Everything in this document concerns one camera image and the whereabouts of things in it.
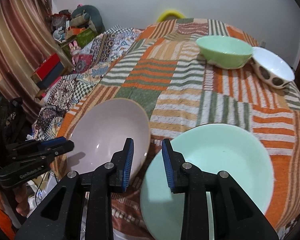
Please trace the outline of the left hand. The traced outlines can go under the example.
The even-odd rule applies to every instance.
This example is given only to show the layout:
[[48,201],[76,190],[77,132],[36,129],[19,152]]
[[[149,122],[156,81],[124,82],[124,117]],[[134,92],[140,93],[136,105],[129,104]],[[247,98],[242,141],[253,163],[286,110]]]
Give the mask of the left hand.
[[15,194],[15,200],[18,203],[16,211],[23,217],[26,217],[30,212],[26,184],[15,188],[13,191]]

